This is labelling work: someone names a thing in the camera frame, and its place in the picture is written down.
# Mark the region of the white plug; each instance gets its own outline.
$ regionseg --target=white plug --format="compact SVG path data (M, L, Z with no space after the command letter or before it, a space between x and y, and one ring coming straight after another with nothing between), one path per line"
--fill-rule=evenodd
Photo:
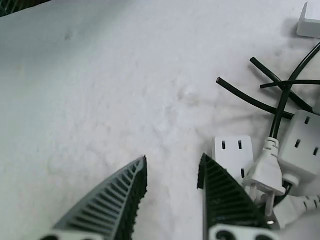
M262 153L250 168L243 184L250 186L250 197L257 198L257 190L267 194L265 215L272 215L275 196L282 196L286 189L282 187L282 172L278 163L279 141L268 137L264 143Z
M213 159L241 185L254 163L251 137L217 136L213 140Z
M304 213L320 210L318 196L287 196L274 207L274 222L279 229L298 220Z
M299 110L292 118L279 151L283 180L297 187L320 173L320 116Z

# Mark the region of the black cable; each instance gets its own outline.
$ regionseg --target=black cable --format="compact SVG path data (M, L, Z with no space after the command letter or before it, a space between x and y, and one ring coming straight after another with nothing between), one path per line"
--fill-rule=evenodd
M269 77L274 83L281 83L280 78L275 75L272 71L266 68L261 62L259 62L255 57L250 59L250 62L255 65L261 72L263 72L267 77ZM285 87L282 85L277 85L279 88L284 91ZM301 109L312 113L312 107L303 101L298 95L296 95L293 91L290 91L289 98Z
M286 196L289 195L292 189L292 184L287 181L284 181L282 186L285 188L285 194L283 196L276 196L274 198L274 205L273 205L274 207L277 206L279 203L281 203L286 198Z
M295 81L279 81L260 85L261 89L267 89L288 85L320 85L320 80L295 80Z
M271 113L271 114L275 114L277 111L276 108L269 106L269 105L266 105L263 102L255 100L254 98L246 95L242 91L240 91L237 88L235 88L234 86L232 86L230 83L223 80L221 77L218 77L218 79L216 80L216 83L219 84L221 87L225 88L226 90L228 90L230 93L236 95L238 98L242 99L243 101L245 101L248 104L251 104L261 110L264 110L264 111ZM289 120L291 120L293 118L293 116L294 115L289 112L284 112L284 114L283 114L283 117L285 119L289 119Z
M293 71L291 74L289 81L294 81L297 79L301 71L306 67L306 65L311 61L311 59L314 58L314 56L320 51L320 43L318 43L311 52L302 60L302 62L299 64L299 66ZM277 139L278 138L278 132L281 124L281 119L283 117L283 114L285 112L285 107L287 105L287 101L289 99L289 94L292 86L286 86L282 95L281 99L278 104L278 108L276 109L271 131L270 131L270 137Z

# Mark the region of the power outlet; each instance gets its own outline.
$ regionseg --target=power outlet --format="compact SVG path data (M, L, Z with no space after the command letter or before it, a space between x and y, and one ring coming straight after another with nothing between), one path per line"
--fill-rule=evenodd
M213 159L241 184L254 163L251 137L217 136L213 140L212 155Z
M283 179L298 186L320 173L320 116L299 110L280 143L278 161Z

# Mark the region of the screw hole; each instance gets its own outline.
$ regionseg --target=screw hole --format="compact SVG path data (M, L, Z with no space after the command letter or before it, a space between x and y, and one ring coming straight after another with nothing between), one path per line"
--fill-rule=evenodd
M41 240L59 240L59 238L56 235L48 235L41 238Z
M309 121L310 121L310 117L309 117L309 116L307 116L307 117L306 117L306 119L305 119L305 121L304 121L304 124L308 124L308 123L309 123Z
M315 150L314 150L314 152L313 152L313 155L314 155L314 156L317 156L318 151L319 151L319 148L316 147Z
M294 147L297 149L297 148L299 147L299 145L300 145L300 139L298 139L298 140L296 141Z
M229 231L218 231L216 234L218 240L236 240L235 236Z

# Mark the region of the plug prong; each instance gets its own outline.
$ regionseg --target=plug prong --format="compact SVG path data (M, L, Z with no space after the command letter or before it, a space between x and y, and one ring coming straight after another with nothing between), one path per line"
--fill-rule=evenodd
M265 215L270 217L274 211L274 202L275 202L276 193L270 191L267 193L267 199L265 203Z

